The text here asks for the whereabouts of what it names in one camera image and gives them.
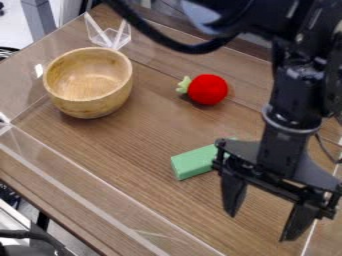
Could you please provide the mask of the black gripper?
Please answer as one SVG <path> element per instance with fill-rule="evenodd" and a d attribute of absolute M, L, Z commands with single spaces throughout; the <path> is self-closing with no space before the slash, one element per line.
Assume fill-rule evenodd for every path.
<path fill-rule="evenodd" d="M 259 141 L 215 141 L 218 155 L 212 168 L 222 178 L 226 213 L 235 217 L 248 186 L 294 205 L 280 242 L 295 241 L 315 219 L 333 218 L 342 198 L 342 181 L 318 166 L 309 154 L 309 141 L 317 135 L 315 128 L 267 127 Z"/>

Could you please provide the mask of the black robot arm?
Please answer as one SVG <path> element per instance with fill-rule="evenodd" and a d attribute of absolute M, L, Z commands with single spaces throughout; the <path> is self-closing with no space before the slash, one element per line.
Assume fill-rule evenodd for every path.
<path fill-rule="evenodd" d="M 313 161 L 307 145 L 342 112 L 342 0 L 183 0 L 194 25 L 215 36 L 251 33 L 271 42 L 274 87 L 256 142 L 219 139 L 214 168 L 234 216 L 250 185 L 294 204 L 280 239 L 333 218 L 342 183 Z"/>

